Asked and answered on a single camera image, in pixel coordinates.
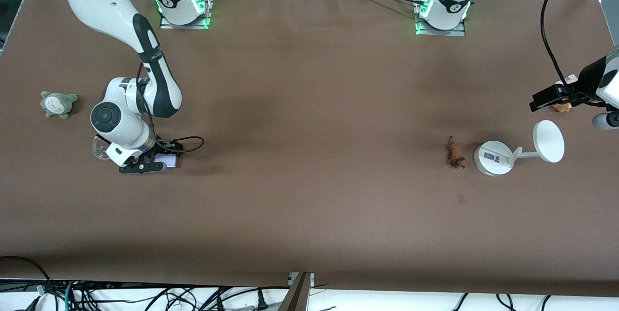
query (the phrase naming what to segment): plush toy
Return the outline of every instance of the plush toy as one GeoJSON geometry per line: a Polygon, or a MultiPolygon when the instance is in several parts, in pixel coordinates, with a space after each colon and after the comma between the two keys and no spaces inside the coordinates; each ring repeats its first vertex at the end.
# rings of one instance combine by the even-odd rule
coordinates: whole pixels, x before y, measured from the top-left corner
{"type": "Polygon", "coordinates": [[[73,108],[73,102],[77,100],[77,95],[63,95],[62,93],[49,93],[48,91],[41,92],[41,106],[45,111],[45,116],[50,118],[58,115],[63,119],[69,118],[69,111],[73,108]]]}

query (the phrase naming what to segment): small brown object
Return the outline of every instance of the small brown object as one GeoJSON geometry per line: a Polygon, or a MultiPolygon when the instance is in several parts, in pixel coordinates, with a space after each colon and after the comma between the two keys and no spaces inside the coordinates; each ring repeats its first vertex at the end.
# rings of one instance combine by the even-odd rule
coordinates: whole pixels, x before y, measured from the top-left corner
{"type": "Polygon", "coordinates": [[[466,159],[462,157],[460,146],[458,146],[458,143],[452,141],[452,138],[453,135],[449,137],[449,141],[447,141],[447,150],[449,150],[449,165],[456,168],[466,168],[466,159]]]}
{"type": "Polygon", "coordinates": [[[558,113],[567,113],[568,111],[570,111],[571,107],[572,107],[571,103],[552,105],[552,108],[558,113]]]}

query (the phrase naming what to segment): white lamp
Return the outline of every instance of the white lamp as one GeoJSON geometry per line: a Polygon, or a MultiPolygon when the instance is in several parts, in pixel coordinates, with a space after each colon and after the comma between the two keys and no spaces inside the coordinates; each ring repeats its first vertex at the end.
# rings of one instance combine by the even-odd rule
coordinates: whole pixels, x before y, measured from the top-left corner
{"type": "Polygon", "coordinates": [[[475,165],[482,174],[495,177],[508,173],[516,159],[541,157],[547,163],[558,163],[563,159],[565,143],[559,127],[552,121],[543,120],[533,128],[534,152],[522,152],[522,147],[514,152],[506,144],[489,141],[475,151],[475,165]]]}

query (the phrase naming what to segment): brown paper sheet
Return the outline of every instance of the brown paper sheet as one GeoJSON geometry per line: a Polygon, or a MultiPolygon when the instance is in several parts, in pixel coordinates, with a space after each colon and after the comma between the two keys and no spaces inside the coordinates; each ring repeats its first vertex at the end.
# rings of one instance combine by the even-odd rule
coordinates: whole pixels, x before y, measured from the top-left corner
{"type": "MultiPolygon", "coordinates": [[[[64,279],[313,271],[332,288],[619,295],[617,136],[593,108],[529,111],[557,79],[542,0],[475,1],[464,38],[415,35],[396,0],[216,0],[209,30],[157,28],[183,91],[157,132],[208,144],[132,177],[93,157],[88,115],[137,55],[66,0],[26,0],[0,57],[0,253],[64,279]],[[45,118],[42,90],[79,95],[69,120],[45,118]],[[563,161],[475,169],[488,140],[533,150],[542,119],[563,131],[563,161]],[[450,135],[466,170],[446,164],[450,135]]],[[[152,1],[133,2],[158,24],[152,1]]],[[[566,75],[612,48],[596,0],[551,0],[547,24],[566,75]]]]}

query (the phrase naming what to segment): white floor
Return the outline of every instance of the white floor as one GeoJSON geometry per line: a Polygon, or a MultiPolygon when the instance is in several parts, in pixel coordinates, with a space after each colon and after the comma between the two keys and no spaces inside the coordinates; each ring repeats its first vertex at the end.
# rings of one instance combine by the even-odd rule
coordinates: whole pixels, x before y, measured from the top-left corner
{"type": "MultiPolygon", "coordinates": [[[[193,291],[197,298],[197,304],[206,300],[215,288],[200,288],[193,291]]],[[[243,288],[234,289],[227,294],[237,293],[243,288]]],[[[95,291],[93,297],[103,300],[141,300],[152,298],[161,289],[117,289],[95,291]]],[[[274,289],[264,291],[265,302],[277,309],[277,303],[281,302],[287,291],[274,289]]],[[[37,292],[1,293],[0,311],[17,311],[25,309],[38,296],[37,292]]],[[[308,311],[325,311],[334,308],[334,311],[451,311],[453,310],[462,294],[459,293],[414,293],[414,292],[381,292],[381,291],[343,291],[313,289],[309,297],[308,311]]],[[[518,311],[539,311],[544,296],[512,295],[514,308],[518,311]]],[[[144,311],[149,301],[135,304],[109,303],[100,304],[102,311],[144,311]]],[[[166,298],[160,298],[153,304],[150,311],[163,311],[166,298]]],[[[247,293],[242,296],[231,298],[224,302],[226,309],[241,309],[243,307],[257,305],[257,294],[247,293]]],[[[54,311],[53,298],[46,295],[40,299],[37,311],[54,311]]],[[[177,304],[171,311],[191,311],[188,304],[177,304]]],[[[498,303],[494,294],[470,294],[460,311],[506,311],[507,309],[498,303]]],[[[619,310],[619,298],[607,297],[566,297],[553,296],[546,304],[546,311],[617,311],[619,310]]]]}

